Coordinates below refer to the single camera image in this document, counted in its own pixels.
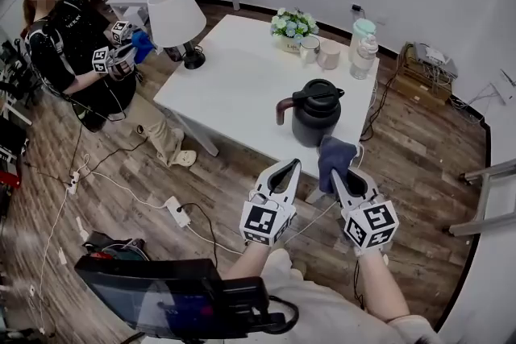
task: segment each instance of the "wooden floor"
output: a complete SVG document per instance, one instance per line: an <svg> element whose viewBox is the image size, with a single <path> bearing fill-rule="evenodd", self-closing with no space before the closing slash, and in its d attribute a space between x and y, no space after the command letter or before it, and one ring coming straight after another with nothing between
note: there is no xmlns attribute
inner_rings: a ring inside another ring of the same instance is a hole
<svg viewBox="0 0 516 344"><path fill-rule="evenodd" d="M225 14L222 6L202 7L208 26L202 38ZM238 15L269 20L267 15L240 11ZM348 43L338 36L322 33ZM381 56L380 87L391 77L394 62ZM144 95L150 100L174 66L163 56L150 56L141 69L147 76ZM31 114L34 126L27 161L42 172L68 181L67 173L80 123L69 106L45 95ZM435 114L390 91L385 108L374 125L374 138L365 144L362 168L373 176L385 196L396 207L401 225L389 253L390 269L400 284L413 313L436 323L447 305L464 267L470 246L466 238L449 238L441 228L462 222L474 214L478 192L460 184L456 177L485 164L485 132L467 123L451 107ZM141 142L136 133L107 125L92 134L83 130L73 169L89 153L90 166L117 147L134 147ZM187 148L198 150L198 161L190 169L164 168L150 143L126 155L118 153L99 169L118 183L131 187L140 198L162 205L172 195L182 203L197 202L214 222L217 239L224 245L243 250L238 224L243 202L259 173L273 162L251 150L218 137L217 158L208 155L192 140ZM298 196L304 196L315 181L302 178ZM39 301L31 297L31 285L38 288L43 251L65 186L34 169L23 167L23 187L16 191L3 230L2 260L6 264L12 290L8 321L13 327L41 326ZM302 229L320 214L331 200L316 205L297 201L298 217L287 235ZM206 219L199 211L189 212L193 228L210 237ZM289 245L297 259L308 263L307 278L326 285L353 300L352 273L356 259L343 243L334 208ZM47 331L55 331L54 342L117 343L131 335L126 327L79 280L73 265L84 254L77 218L86 231L98 230L113 238L141 237L152 259L211 257L212 247L190 231L180 229L165 210L141 205L108 180L90 176L80 183L77 195L66 201L57 223L44 272L44 319ZM62 248L67 263L60 263ZM236 255L218 250L219 270L227 270Z"/></svg>

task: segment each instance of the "table lamp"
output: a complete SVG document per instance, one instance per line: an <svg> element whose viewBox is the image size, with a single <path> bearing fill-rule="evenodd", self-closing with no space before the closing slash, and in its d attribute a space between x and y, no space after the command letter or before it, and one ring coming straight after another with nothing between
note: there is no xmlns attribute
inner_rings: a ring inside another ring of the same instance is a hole
<svg viewBox="0 0 516 344"><path fill-rule="evenodd" d="M195 0L148 0L147 4L154 43L162 48L184 45L185 67L199 68L206 58L190 40L204 29L206 16Z"/></svg>

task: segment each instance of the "white cup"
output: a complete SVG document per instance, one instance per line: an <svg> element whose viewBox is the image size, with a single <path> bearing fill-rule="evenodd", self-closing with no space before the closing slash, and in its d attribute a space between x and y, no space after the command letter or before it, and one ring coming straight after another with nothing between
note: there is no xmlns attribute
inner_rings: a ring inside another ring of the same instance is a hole
<svg viewBox="0 0 516 344"><path fill-rule="evenodd" d="M339 66L340 44L334 40L325 40L321 43L321 52L317 63L323 69L335 69Z"/></svg>
<svg viewBox="0 0 516 344"><path fill-rule="evenodd" d="M304 64L313 64L321 50L321 42L314 36L307 36L299 44L299 55Z"/></svg>

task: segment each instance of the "baseboard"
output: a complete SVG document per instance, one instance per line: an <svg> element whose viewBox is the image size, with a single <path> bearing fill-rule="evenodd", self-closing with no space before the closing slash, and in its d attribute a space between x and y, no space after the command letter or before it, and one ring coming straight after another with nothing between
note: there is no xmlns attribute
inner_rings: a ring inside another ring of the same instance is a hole
<svg viewBox="0 0 516 344"><path fill-rule="evenodd" d="M212 5L218 5L218 6L228 6L233 7L233 3L226 1L226 0L196 0L199 3L205 3L205 4L212 4ZM244 10L250 10L255 11L258 13L263 13L265 15L274 16L276 14L276 11L274 9L269 9L267 7L261 7L261 6L253 6L248 5L245 3L240 3L240 8ZM346 39L351 39L352 34L348 31L345 31L343 29L339 29L337 27L333 27L331 25L325 24L325 23L318 23L319 29L323 31L328 31L334 35L342 36ZM380 53L383 55L390 57L391 59L396 60L397 59L397 53L393 52L387 48L384 48L380 46ZM456 96L451 96L452 99L455 101L461 102L461 100ZM473 109L471 106L465 107L465 109L468 111L469 114L474 116L476 119L481 119L480 125L485 130L485 166L489 167L491 165L491 127L485 123L484 116L478 112L477 110ZM453 306L455 305L457 299L459 298L460 292L462 291L462 287L464 286L464 282L466 281L466 278L468 277L469 269L471 268L473 258L475 258L476 248L478 246L478 242L480 240L480 235L474 235L473 241L471 244L471 248L469 250L468 258L466 259L466 263L464 264L464 269L462 273L460 274L459 281L457 283L457 286L453 292L453 294L450 297L450 300L448 301L448 304L446 308L443 311L443 315L437 321L437 324L435 325L435 331L438 331L443 327L444 322L447 320L448 316L450 315L450 312L453 309Z"/></svg>
<svg viewBox="0 0 516 344"><path fill-rule="evenodd" d="M233 7L233 2L230 2L229 0L196 0L196 1L198 3L204 3L204 4L209 4L209 5ZM248 5L246 3L240 3L240 9L263 13L264 15L270 15L270 16L274 16L277 12L276 10L269 9L268 7L253 6L253 5ZM328 31L333 35L342 36L348 40L351 40L351 38L352 38L352 34L348 31L345 31L344 29L339 29L337 27L333 27L332 25L328 25L326 23L320 23L320 22L318 22L317 25L319 26L319 29L321 29L322 31ZM396 52L391 51L388 48L384 48L383 46L379 46L379 52L382 55L385 55L393 60L397 59Z"/></svg>

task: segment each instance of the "flower pot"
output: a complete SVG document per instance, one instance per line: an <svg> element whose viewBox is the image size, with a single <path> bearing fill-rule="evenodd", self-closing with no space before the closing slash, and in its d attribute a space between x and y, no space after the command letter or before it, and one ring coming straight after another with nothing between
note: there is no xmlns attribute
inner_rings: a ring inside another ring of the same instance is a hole
<svg viewBox="0 0 516 344"><path fill-rule="evenodd" d="M299 53L299 43L287 36L278 36L278 46L285 52Z"/></svg>

